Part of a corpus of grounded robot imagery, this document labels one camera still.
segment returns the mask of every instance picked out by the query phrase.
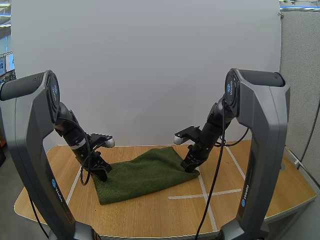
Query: gray partition panel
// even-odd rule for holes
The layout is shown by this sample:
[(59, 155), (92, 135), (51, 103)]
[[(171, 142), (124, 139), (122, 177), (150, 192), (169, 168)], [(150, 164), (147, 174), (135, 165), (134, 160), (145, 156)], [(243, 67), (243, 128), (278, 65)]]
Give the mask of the gray partition panel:
[(301, 158), (320, 100), (320, 12), (283, 15), (280, 73), (291, 84), (286, 145)]
[(320, 113), (318, 114), (312, 137), (303, 158), (303, 165), (320, 183)]

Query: blue logo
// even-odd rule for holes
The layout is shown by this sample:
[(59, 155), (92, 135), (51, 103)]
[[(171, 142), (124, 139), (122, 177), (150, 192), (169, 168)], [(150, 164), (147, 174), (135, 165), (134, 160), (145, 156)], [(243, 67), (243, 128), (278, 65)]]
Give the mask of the blue logo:
[(54, 187), (54, 188), (56, 188), (56, 181), (54, 180), (54, 179), (52, 179), (52, 186)]

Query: black cable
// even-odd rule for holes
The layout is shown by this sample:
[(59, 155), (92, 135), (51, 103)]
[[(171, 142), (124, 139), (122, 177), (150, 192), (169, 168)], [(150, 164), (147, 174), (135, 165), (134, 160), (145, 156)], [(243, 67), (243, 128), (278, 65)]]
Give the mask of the black cable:
[(38, 221), (38, 224), (39, 224), (40, 228), (42, 229), (42, 231), (43, 231), (43, 233), (45, 234), (45, 236), (46, 236), (47, 238), (49, 238), (49, 235), (48, 235), (47, 232), (45, 231), (44, 227), (42, 226), (42, 224), (41, 224), (41, 222), (40, 222), (40, 220), (39, 220), (39, 218), (38, 218), (38, 215), (37, 215), (37, 212), (36, 212), (36, 209), (35, 209), (35, 206), (34, 206), (34, 202), (32, 201), (32, 199), (31, 199), (30, 196), (29, 196), (29, 199), (30, 199), (31, 207), (32, 207), (32, 209), (33, 209), (35, 218), (36, 218), (36, 220)]
[(198, 239), (198, 235), (199, 235), (200, 229), (202, 227), (202, 224), (205, 221), (206, 214), (207, 214), (207, 211), (208, 211), (208, 207), (209, 207), (209, 204), (210, 204), (211, 195), (212, 195), (212, 192), (214, 191), (214, 187), (215, 187), (217, 176), (218, 176), (218, 171), (219, 171), (219, 167), (220, 167), (220, 163), (221, 163), (222, 153), (223, 153), (224, 145), (225, 145), (225, 133), (226, 133), (225, 111), (226, 111), (226, 109), (225, 109), (225, 100), (223, 99), (222, 100), (222, 112), (223, 112), (223, 115), (222, 115), (222, 142), (221, 142), (221, 146), (220, 146), (220, 154), (219, 154), (218, 162), (216, 164), (215, 173), (214, 173), (212, 185), (211, 185), (211, 188), (210, 188), (208, 200), (206, 202), (206, 206), (205, 206), (205, 209), (204, 209), (203, 217), (202, 217), (202, 220), (201, 220), (201, 222), (199, 224), (198, 230), (196, 231), (194, 240)]
[(309, 135), (307, 144), (306, 144), (306, 146), (305, 146), (305, 148), (304, 148), (304, 151), (303, 151), (303, 154), (302, 154), (302, 157), (301, 157), (300, 162), (302, 162), (302, 160), (303, 160), (304, 157), (305, 157), (305, 154), (306, 154), (306, 152), (307, 152), (307, 149), (308, 149), (308, 146), (309, 146), (309, 143), (310, 143), (312, 134), (314, 133), (315, 126), (316, 126), (316, 122), (317, 122), (317, 118), (318, 118), (318, 115), (319, 115), (319, 110), (320, 110), (320, 100), (319, 100), (319, 103), (318, 103), (318, 108), (317, 108), (316, 113), (315, 113), (315, 118), (314, 118), (314, 121), (313, 121), (313, 126), (312, 126), (312, 128), (311, 128), (311, 132), (310, 132), (310, 135)]
[[(89, 182), (89, 179), (90, 179), (90, 174), (91, 174), (91, 151), (90, 151), (90, 145), (89, 145), (89, 140), (88, 140), (88, 137), (87, 137), (87, 134), (86, 132), (82, 129), (82, 127), (75, 121), (73, 120), (70, 120), (68, 118), (65, 118), (65, 117), (58, 117), (58, 119), (61, 119), (61, 120), (65, 120), (69, 123), (72, 123), (73, 125), (75, 125), (79, 130), (80, 132), (83, 134), (83, 137), (85, 139), (85, 143), (86, 143), (86, 148), (87, 148), (87, 152), (88, 152), (88, 156), (86, 157), (85, 161), (83, 161), (83, 163), (81, 164), (81, 170), (80, 170), (80, 181), (81, 181), (81, 184), (83, 186), (87, 185), (87, 183)], [(85, 165), (85, 162), (88, 158), (88, 161), (89, 161), (89, 164), (88, 164), (88, 174), (86, 176), (86, 180), (84, 182), (83, 180), (83, 171), (84, 171), (84, 165)]]
[[(236, 142), (234, 142), (234, 143), (232, 143), (232, 144), (226, 144), (226, 140), (224, 140), (224, 146), (225, 146), (225, 147), (232, 147), (232, 146), (240, 143), (240, 142), (242, 141), (242, 139), (245, 138), (245, 136), (247, 135), (248, 132), (249, 132), (249, 128), (247, 127), (247, 129), (246, 129), (245, 133), (242, 135), (242, 137), (241, 137), (238, 141), (236, 141)], [(214, 146), (215, 146), (215, 147), (220, 147), (220, 146), (221, 146), (221, 143), (220, 143), (220, 142), (216, 142), (216, 144), (215, 144)]]

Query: black bracket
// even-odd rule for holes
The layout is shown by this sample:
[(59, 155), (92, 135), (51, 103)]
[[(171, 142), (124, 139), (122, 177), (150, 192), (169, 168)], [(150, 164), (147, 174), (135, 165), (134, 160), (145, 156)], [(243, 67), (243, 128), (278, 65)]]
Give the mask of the black bracket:
[(200, 126), (190, 126), (182, 131), (179, 131), (175, 134), (176, 137), (184, 139), (186, 138), (185, 142), (187, 140), (191, 140), (194, 143), (197, 143), (199, 141), (199, 136), (201, 134)]

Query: floor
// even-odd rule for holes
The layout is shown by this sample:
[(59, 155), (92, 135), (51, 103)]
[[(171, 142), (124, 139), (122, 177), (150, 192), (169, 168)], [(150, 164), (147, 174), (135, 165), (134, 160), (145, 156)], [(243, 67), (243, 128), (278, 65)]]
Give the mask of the floor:
[(24, 188), (7, 146), (6, 156), (0, 167), (0, 240), (45, 240), (47, 239), (37, 222), (15, 213), (14, 204)]

